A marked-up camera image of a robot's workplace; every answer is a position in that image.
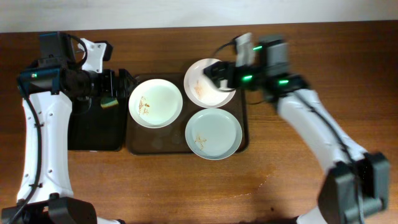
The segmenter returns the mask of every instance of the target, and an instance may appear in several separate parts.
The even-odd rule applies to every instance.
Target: dark brown tray
[[[193,153],[185,141],[185,127],[189,119],[204,108],[197,106],[189,100],[183,87],[184,75],[173,74],[142,74],[137,75],[137,81],[161,78],[172,82],[181,91],[183,106],[180,116],[170,125],[163,128],[145,128],[137,124],[130,113],[127,112],[126,147],[135,155],[156,154],[186,154]],[[249,145],[248,119],[246,115],[246,101],[244,91],[236,90],[232,100],[220,107],[230,112],[238,119],[243,129],[242,143],[236,151],[243,152]]]

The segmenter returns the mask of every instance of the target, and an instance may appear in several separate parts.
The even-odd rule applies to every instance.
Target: plate rim
[[[187,139],[188,139],[188,138],[187,138],[187,134],[188,134],[188,124],[191,123],[191,122],[193,122],[194,117],[196,117],[196,116],[201,116],[202,113],[204,113],[204,112],[206,112],[206,111],[220,111],[221,113],[226,113],[226,114],[230,115],[230,118],[233,119],[233,121],[234,121],[235,124],[238,124],[238,126],[236,126],[236,127],[240,130],[240,132],[239,132],[239,135],[240,135],[239,144],[238,144],[237,148],[236,148],[235,150],[233,150],[233,152],[232,152],[231,154],[228,154],[227,156],[224,156],[224,157],[219,158],[219,159],[210,159],[210,158],[206,158],[206,157],[203,157],[202,155],[197,154],[197,153],[192,149],[191,145],[188,143],[188,140],[187,140]],[[238,119],[236,119],[236,117],[235,117],[233,114],[231,114],[230,112],[228,112],[228,111],[226,111],[226,110],[219,109],[219,108],[207,108],[207,109],[203,109],[203,110],[200,110],[200,111],[196,112],[196,113],[188,120],[188,123],[187,123],[187,125],[186,125],[186,127],[185,127],[185,142],[187,143],[187,145],[188,145],[188,147],[190,148],[190,150],[191,150],[193,153],[195,153],[197,156],[199,156],[199,157],[201,157],[201,158],[204,158],[204,159],[212,160],[212,161],[222,160],[222,159],[228,158],[229,156],[232,156],[232,155],[239,149],[239,146],[241,145],[242,140],[243,140],[243,130],[242,130],[242,126],[241,126],[241,124],[239,123]]]
[[[206,104],[202,103],[200,100],[198,100],[198,99],[193,95],[193,93],[190,91],[189,86],[188,86],[188,72],[189,72],[190,70],[193,69],[194,65],[196,65],[196,64],[198,64],[198,63],[201,63],[201,62],[204,61],[204,60],[209,60],[209,59],[211,59],[212,61],[215,60],[215,62],[211,63],[211,65],[213,65],[213,64],[216,63],[216,62],[221,62],[221,60],[219,60],[219,59],[217,59],[217,58],[204,58],[204,59],[201,59],[201,60],[199,60],[199,61],[193,63],[193,64],[188,68],[188,70],[185,72],[184,81],[183,81],[184,91],[185,91],[185,94],[188,96],[189,100],[190,100],[192,103],[194,103],[194,104],[196,104],[196,105],[198,105],[198,106],[200,106],[200,107],[202,107],[202,108],[208,108],[208,109],[210,109],[210,108],[219,108],[219,107],[221,107],[221,106],[224,106],[225,104],[229,103],[229,102],[232,100],[232,98],[234,97],[234,95],[235,95],[235,93],[236,93],[236,90],[235,90],[235,91],[231,91],[231,92],[228,94],[228,96],[225,98],[225,100],[223,100],[221,103],[218,103],[218,104],[216,104],[216,105],[214,105],[214,106],[209,106],[209,105],[206,105]]]
[[[178,102],[181,102],[181,104],[180,104],[179,108],[177,109],[177,111],[176,111],[176,113],[175,113],[175,114],[177,114],[177,116],[176,116],[174,119],[171,119],[169,123],[163,124],[163,125],[161,125],[161,126],[156,126],[156,127],[153,127],[153,126],[152,126],[152,127],[151,127],[151,126],[144,125],[144,124],[140,123],[139,121],[137,121],[137,120],[135,119],[135,117],[134,117],[134,116],[132,115],[132,113],[131,113],[131,110],[132,110],[131,108],[132,108],[132,106],[130,106],[130,105],[132,104],[132,96],[133,96],[134,91],[136,91],[137,89],[139,89],[139,87],[142,86],[142,84],[144,84],[144,83],[147,83],[147,82],[155,82],[155,81],[162,81],[162,82],[165,82],[165,83],[169,83],[169,84],[171,84],[171,86],[173,86],[176,90],[178,90],[178,93],[179,93],[179,95],[178,95],[178,96],[179,96],[179,97],[178,97]],[[183,98],[182,98],[182,94],[181,94],[180,89],[178,89],[178,87],[177,87],[174,83],[172,83],[172,82],[170,82],[170,81],[168,81],[168,80],[165,80],[165,79],[163,79],[163,78],[153,78],[153,79],[150,79],[150,80],[146,80],[146,81],[144,81],[144,82],[138,84],[138,85],[135,87],[135,89],[134,89],[134,90],[131,92],[131,94],[130,94],[128,107],[129,107],[129,114],[130,114],[130,116],[132,117],[132,119],[133,119],[137,124],[139,124],[139,125],[141,125],[141,126],[143,126],[143,127],[145,127],[145,128],[153,128],[153,129],[156,129],[156,128],[163,128],[163,127],[166,127],[166,126],[170,125],[171,123],[173,123],[173,122],[180,116],[181,111],[182,111],[182,107],[183,107]]]

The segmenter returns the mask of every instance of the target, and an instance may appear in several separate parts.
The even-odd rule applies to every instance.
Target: wooden table
[[[114,46],[106,68],[185,72],[245,32],[280,33],[292,70],[304,74],[342,128],[390,160],[390,209],[367,223],[398,220],[398,22],[347,22],[70,32]],[[0,207],[14,206],[21,184],[25,122],[17,74],[39,57],[37,33],[0,34]],[[219,58],[234,60],[229,50]],[[294,217],[317,204],[323,173],[272,106],[248,106],[251,143],[222,161],[195,155],[133,156],[69,152],[75,198],[99,216],[127,223],[234,223]]]

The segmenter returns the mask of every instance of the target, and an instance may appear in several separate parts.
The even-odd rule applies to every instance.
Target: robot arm
[[[80,62],[72,39],[85,51]],[[42,58],[18,78],[27,130],[24,176],[17,206],[2,210],[2,222],[124,223],[98,218],[92,204],[74,199],[68,175],[71,99],[126,96],[124,75],[102,68],[112,46],[55,32],[40,35],[40,51]]]
[[[361,223],[364,217],[385,210],[388,205],[389,163],[381,154],[368,154],[356,144],[322,106],[314,90],[300,76],[290,73],[287,43],[280,35],[261,37],[257,51],[259,65],[253,65],[244,34],[235,44],[237,62],[216,62],[204,74],[220,88],[262,90],[272,104],[307,143],[318,159],[325,183],[318,207],[299,216],[295,223]]]

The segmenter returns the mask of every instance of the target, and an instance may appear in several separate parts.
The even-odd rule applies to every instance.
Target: black wire
[[[86,44],[85,44],[81,39],[79,39],[77,36],[74,36],[74,35],[68,35],[68,36],[69,36],[69,38],[71,38],[71,39],[77,41],[79,44],[81,44],[81,46],[83,46],[83,49],[85,50],[85,55],[84,55],[83,59],[81,59],[81,60],[80,60],[78,63],[76,63],[76,64],[69,65],[69,67],[72,68],[72,69],[79,69],[79,68],[81,68],[81,67],[86,63],[87,55],[88,55],[87,46],[86,46]]]
[[[24,211],[26,205],[29,203],[30,199],[35,194],[37,187],[39,186],[40,173],[42,171],[42,131],[41,131],[41,127],[40,127],[39,117],[37,116],[36,110],[33,107],[32,102],[30,101],[29,97],[26,94],[26,91],[24,89],[24,86],[22,85],[21,79],[17,78],[17,82],[18,82],[18,88],[20,89],[22,98],[24,100],[26,100],[26,103],[28,104],[29,109],[31,110],[31,112],[33,114],[33,118],[35,119],[35,127],[36,127],[36,131],[37,131],[37,167],[36,167],[35,181],[31,185],[32,190],[30,191],[29,195],[24,200],[24,203],[21,205],[21,207],[15,213],[15,215],[10,219],[8,224],[12,224],[22,215],[22,212]]]
[[[261,100],[259,102],[255,102],[255,103],[247,103],[247,105],[259,105],[260,103],[263,103],[264,100]]]
[[[34,60],[28,67],[26,68],[37,68],[39,66],[39,60]]]
[[[343,140],[341,139],[340,135],[337,133],[336,129],[329,123],[328,120],[324,116],[322,116],[313,106],[311,106],[307,101],[304,100],[303,97],[297,92],[294,92],[294,95],[300,100],[307,108],[310,109],[312,113],[315,113],[330,129],[330,131],[333,133],[335,136],[336,140],[341,146],[341,150],[347,155],[347,158],[352,166],[353,173],[355,176],[355,182],[356,182],[356,195],[357,195],[357,204],[358,204],[358,210],[359,210],[359,223],[363,224],[364,223],[364,215],[363,215],[363,201],[362,201],[362,190],[361,190],[361,179],[359,177],[359,172],[358,169],[355,166],[355,161],[351,157],[351,154],[348,151],[347,145],[344,144]]]
[[[211,57],[207,60],[208,63],[207,63],[206,68],[208,68],[208,67],[211,65],[211,60],[212,60],[213,58],[215,58],[216,54],[217,54],[220,50],[223,50],[225,47],[230,46],[230,45],[234,45],[234,44],[235,44],[235,41],[232,40],[231,42],[228,42],[228,43],[226,43],[226,44],[223,44],[221,47],[218,47],[217,50],[214,51],[213,55],[211,55]],[[220,92],[223,92],[223,93],[231,93],[231,92],[233,92],[233,91],[235,91],[235,90],[236,90],[236,88],[233,88],[233,89],[230,89],[230,90],[220,90],[220,89],[217,89],[217,91],[220,91]]]

